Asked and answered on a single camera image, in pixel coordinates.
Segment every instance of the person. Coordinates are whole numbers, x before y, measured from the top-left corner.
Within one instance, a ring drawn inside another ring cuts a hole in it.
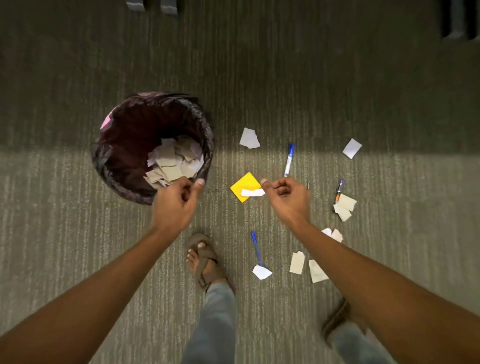
[[[480,361],[478,316],[320,232],[310,223],[310,191],[302,184],[291,178],[261,184],[280,220],[345,297],[323,334],[347,364]],[[159,190],[145,236],[6,332],[0,363],[87,363],[154,263],[189,225],[203,185],[182,178]],[[230,282],[208,237],[195,234],[186,247],[187,267],[206,294],[182,363],[234,363]]]

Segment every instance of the brown sandal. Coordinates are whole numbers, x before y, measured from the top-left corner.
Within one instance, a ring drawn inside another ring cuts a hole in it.
[[[338,304],[338,307],[331,313],[327,318],[322,327],[322,338],[325,340],[328,346],[331,347],[331,344],[328,341],[328,337],[341,324],[347,321],[350,317],[350,304],[345,298],[342,298],[342,301]]]
[[[205,247],[199,249],[198,244],[204,243]],[[210,288],[210,285],[213,281],[218,279],[227,278],[225,270],[223,267],[218,263],[218,256],[213,249],[212,242],[210,238],[204,234],[193,234],[185,244],[187,251],[192,249],[196,252],[200,258],[198,263],[197,269],[195,270],[195,280],[198,282],[200,287],[204,292]],[[208,263],[208,260],[211,259],[215,262],[215,267],[212,271],[204,274],[203,271]]]

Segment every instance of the blue marker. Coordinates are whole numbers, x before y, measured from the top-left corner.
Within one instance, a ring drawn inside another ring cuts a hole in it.
[[[289,144],[288,145],[287,165],[285,166],[285,173],[283,174],[284,177],[288,177],[288,173],[290,172],[290,165],[292,164],[293,151],[294,150],[295,150],[295,143]]]
[[[260,263],[260,266],[263,267],[264,265],[262,263],[262,257],[260,256],[260,250],[258,250],[257,236],[255,235],[254,231],[252,231],[252,239],[253,239],[253,245],[255,245],[255,251],[257,252],[258,263]]]

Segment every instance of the gray carpet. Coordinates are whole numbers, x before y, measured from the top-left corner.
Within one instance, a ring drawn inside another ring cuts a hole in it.
[[[312,221],[345,244],[480,314],[480,46],[439,38],[436,2],[188,1],[180,17],[121,0],[2,4],[0,333],[121,254],[150,208],[94,171],[89,144],[136,91],[191,93],[216,148],[191,226],[160,258],[93,363],[178,363],[203,297],[182,243],[205,231],[238,289],[238,363],[339,363],[322,320],[330,281],[288,273],[305,249],[264,199],[229,187],[250,171],[311,182]],[[238,146],[244,126],[262,147]],[[341,151],[363,144],[349,160]],[[354,216],[331,212],[337,180]],[[255,230],[273,276],[251,269]]]

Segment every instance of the black trash bag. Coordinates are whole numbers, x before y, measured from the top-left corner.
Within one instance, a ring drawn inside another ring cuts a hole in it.
[[[204,164],[197,178],[207,179],[213,156],[213,133],[196,97],[146,92],[131,96],[112,110],[92,145],[92,161],[100,177],[121,197],[151,205],[156,190],[144,179],[148,153],[162,138],[187,135],[197,141]]]

